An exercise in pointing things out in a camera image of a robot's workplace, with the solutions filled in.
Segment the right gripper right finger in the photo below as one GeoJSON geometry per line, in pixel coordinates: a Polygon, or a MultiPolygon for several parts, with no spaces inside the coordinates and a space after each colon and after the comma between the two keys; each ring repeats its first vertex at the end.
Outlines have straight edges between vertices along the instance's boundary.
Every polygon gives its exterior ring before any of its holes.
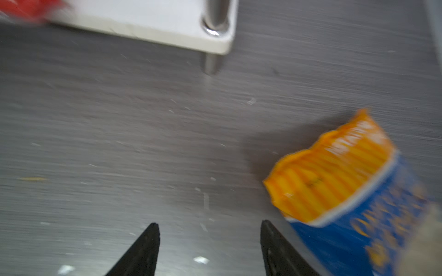
{"type": "Polygon", "coordinates": [[[320,276],[269,220],[261,223],[260,244],[266,276],[320,276]]]}

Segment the red fusilli bag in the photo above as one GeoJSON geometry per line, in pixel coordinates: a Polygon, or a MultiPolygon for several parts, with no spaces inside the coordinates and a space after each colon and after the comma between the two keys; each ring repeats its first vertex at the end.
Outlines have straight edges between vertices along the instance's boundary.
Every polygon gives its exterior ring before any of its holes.
{"type": "Polygon", "coordinates": [[[61,0],[1,0],[1,21],[39,23],[66,6],[61,0]]]}

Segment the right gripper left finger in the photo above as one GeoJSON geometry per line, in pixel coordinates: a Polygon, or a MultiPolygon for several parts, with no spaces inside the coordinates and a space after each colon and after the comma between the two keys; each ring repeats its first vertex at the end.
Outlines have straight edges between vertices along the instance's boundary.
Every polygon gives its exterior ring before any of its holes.
{"type": "Polygon", "coordinates": [[[159,225],[151,223],[106,276],[154,276],[160,241],[159,225]]]}

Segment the orange blue pasta bag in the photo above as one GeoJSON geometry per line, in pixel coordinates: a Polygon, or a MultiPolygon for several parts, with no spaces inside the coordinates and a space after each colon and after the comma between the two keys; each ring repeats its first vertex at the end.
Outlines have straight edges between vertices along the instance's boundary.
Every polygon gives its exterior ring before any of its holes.
{"type": "Polygon", "coordinates": [[[334,276],[439,276],[442,208],[365,109],[281,158],[272,204],[334,276]]]}

